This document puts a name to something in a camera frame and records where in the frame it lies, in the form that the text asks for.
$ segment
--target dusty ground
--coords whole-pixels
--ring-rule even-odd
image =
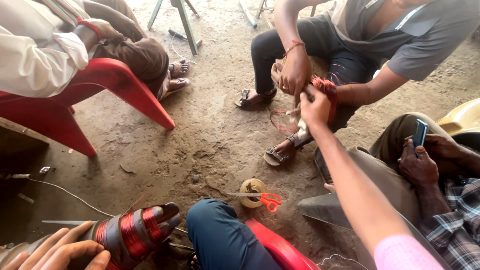
[[[128,2],[146,30],[156,1]],[[257,0],[245,2],[252,11],[258,5]],[[75,118],[97,149],[98,157],[88,159],[75,151],[69,154],[67,147],[49,141],[43,164],[56,171],[47,173],[43,180],[61,185],[112,214],[124,212],[142,195],[144,199],[137,208],[172,201],[180,205],[183,214],[200,198],[218,198],[233,205],[241,221],[255,217],[315,262],[334,253],[355,258],[352,234],[308,221],[297,210],[300,200],[326,193],[312,163],[315,144],[306,146],[295,164],[279,170],[268,167],[262,159],[266,149],[286,136],[270,124],[269,113],[291,106],[291,98],[279,95],[263,110],[239,110],[232,102],[239,91],[254,85],[250,43],[267,30],[265,22],[257,20],[259,27],[253,29],[246,18],[240,18],[242,10],[234,0],[193,3],[201,18],[189,10],[188,15],[195,38],[204,40],[200,55],[193,57],[184,41],[175,39],[173,45],[178,53],[198,64],[188,75],[191,85],[162,102],[176,128],[168,132],[108,91],[101,92],[75,105]],[[328,4],[319,6],[317,14],[325,6]],[[300,15],[309,14],[310,8]],[[153,28],[155,31],[148,34],[167,48],[172,61],[180,59],[172,49],[167,30],[183,30],[169,1],[164,1]],[[346,147],[369,147],[404,112],[420,111],[437,120],[461,103],[478,98],[479,59],[480,46],[464,42],[424,82],[409,82],[383,100],[362,107],[349,127],[337,132],[338,138]],[[124,172],[120,163],[135,174]],[[192,184],[196,173],[200,182]],[[252,177],[262,179],[271,192],[283,198],[285,203],[275,214],[265,208],[244,209],[237,198],[226,195]],[[60,228],[42,224],[41,220],[106,218],[54,187],[29,182],[20,189],[35,203],[30,205],[17,197],[7,200],[5,207],[16,213],[6,216],[11,223],[2,222],[0,243],[33,241]],[[185,228],[184,221],[180,227]],[[182,232],[175,231],[173,238],[175,243],[189,244]],[[180,269],[188,257],[186,251],[162,252],[138,269],[155,269],[154,265],[159,269]],[[334,259],[325,265],[324,269],[329,269],[349,262]]]

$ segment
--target gray t-shirt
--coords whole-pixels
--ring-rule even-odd
[[[480,25],[480,0],[436,0],[413,8],[382,32],[362,39],[385,0],[338,0],[324,13],[338,40],[396,74],[422,81]]]

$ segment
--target brown pants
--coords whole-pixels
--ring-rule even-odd
[[[88,8],[85,11],[92,17],[109,21],[112,26],[128,37],[125,40],[107,40],[100,44],[93,58],[112,58],[124,62],[139,79],[148,86],[158,100],[168,91],[170,71],[168,70],[168,55],[162,44],[153,38],[148,38],[142,31],[137,19],[124,0],[91,0],[108,6],[118,12],[102,12],[100,9]],[[131,19],[139,31],[138,34],[128,33],[125,16]]]
[[[428,124],[428,134],[448,136],[425,114],[408,112],[393,120],[370,150],[357,146],[348,151],[395,209],[414,225],[420,221],[420,206],[412,185],[397,173],[397,159],[402,155],[405,138],[413,134],[417,119]]]

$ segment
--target blue pants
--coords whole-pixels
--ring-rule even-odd
[[[225,202],[198,201],[188,210],[187,228],[202,270],[282,270]]]

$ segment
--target plaid shirt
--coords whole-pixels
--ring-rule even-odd
[[[420,231],[453,270],[480,269],[480,179],[445,179],[453,212],[432,216]]]

